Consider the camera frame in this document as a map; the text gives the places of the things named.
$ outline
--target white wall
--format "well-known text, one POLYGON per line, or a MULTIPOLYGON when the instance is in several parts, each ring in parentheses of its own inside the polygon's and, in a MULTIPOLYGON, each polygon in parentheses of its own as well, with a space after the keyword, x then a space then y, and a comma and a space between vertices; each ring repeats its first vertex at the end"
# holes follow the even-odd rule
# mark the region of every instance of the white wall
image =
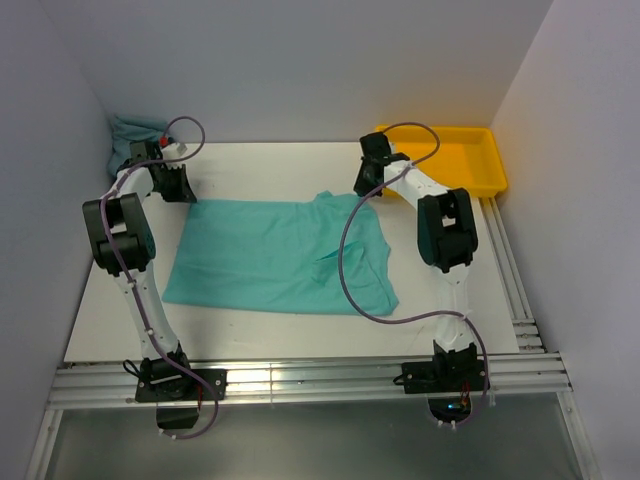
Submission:
POLYGON ((82 293, 110 133, 34 0, 0 15, 0 477, 22 478, 82 293))
POLYGON ((488 125, 551 0, 42 3, 109 112, 277 141, 488 125))
POLYGON ((606 478, 640 471, 640 3, 555 0, 493 128, 510 239, 606 478))

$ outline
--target white table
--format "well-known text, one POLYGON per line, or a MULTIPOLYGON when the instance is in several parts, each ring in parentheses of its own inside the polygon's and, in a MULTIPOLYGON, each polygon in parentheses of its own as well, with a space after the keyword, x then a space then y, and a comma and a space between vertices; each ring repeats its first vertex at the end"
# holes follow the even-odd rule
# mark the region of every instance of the white table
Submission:
MULTIPOLYGON (((352 192, 360 164, 357 143, 208 144, 187 162, 198 198, 309 201, 324 190, 352 192)), ((399 198, 377 198, 391 246, 389 277, 400 304, 394 317, 439 308, 441 280, 421 260, 416 213, 399 198)), ((160 294, 165 289, 189 206, 152 195, 144 209, 156 240, 160 294)), ((507 298, 482 210, 473 209, 479 247, 469 275, 471 319, 489 353, 518 353, 507 298)), ((351 315, 295 315, 165 303, 183 349, 192 360, 384 357, 433 353, 434 322, 385 326, 351 315)), ((138 335, 113 278, 95 264, 87 281, 66 362, 140 360, 138 335)))

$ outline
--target folded cloth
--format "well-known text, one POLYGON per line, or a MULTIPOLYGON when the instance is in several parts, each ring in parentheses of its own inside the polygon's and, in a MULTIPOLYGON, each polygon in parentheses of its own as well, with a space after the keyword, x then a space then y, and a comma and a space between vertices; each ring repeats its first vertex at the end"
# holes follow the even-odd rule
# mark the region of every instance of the folded cloth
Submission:
POLYGON ((111 121, 113 155, 107 164, 107 171, 116 176, 118 168, 131 157, 131 142, 144 140, 158 141, 167 126, 163 120, 116 115, 111 121))
MULTIPOLYGON (((338 276, 338 245, 355 195, 308 203, 200 200, 189 210, 165 302, 286 313, 356 314, 338 276)), ((345 277, 374 315, 398 304, 387 245, 364 205, 349 229, 345 277)))

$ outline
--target gray floor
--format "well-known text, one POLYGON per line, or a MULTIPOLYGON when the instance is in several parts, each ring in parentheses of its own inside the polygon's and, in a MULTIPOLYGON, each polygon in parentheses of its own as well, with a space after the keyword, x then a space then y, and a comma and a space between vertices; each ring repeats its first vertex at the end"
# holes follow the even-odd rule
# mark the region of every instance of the gray floor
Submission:
POLYGON ((150 409, 64 414, 49 479, 577 479, 555 395, 498 397, 456 433, 424 399, 227 406, 203 437, 156 434, 150 409))

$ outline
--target yellow bin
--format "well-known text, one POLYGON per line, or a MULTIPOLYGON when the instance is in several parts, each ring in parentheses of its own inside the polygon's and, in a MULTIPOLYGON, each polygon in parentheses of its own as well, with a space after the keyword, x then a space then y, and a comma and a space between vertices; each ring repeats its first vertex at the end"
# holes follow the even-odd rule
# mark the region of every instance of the yellow bin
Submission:
MULTIPOLYGON (((382 131, 386 125, 378 125, 382 131)), ((507 189, 498 147, 488 128, 433 127, 442 142, 440 151, 418 164, 418 168, 436 182, 451 188, 463 187, 474 197, 493 197, 507 189)), ((423 128, 402 126, 386 133, 396 152, 415 160, 435 146, 433 137, 423 128)))

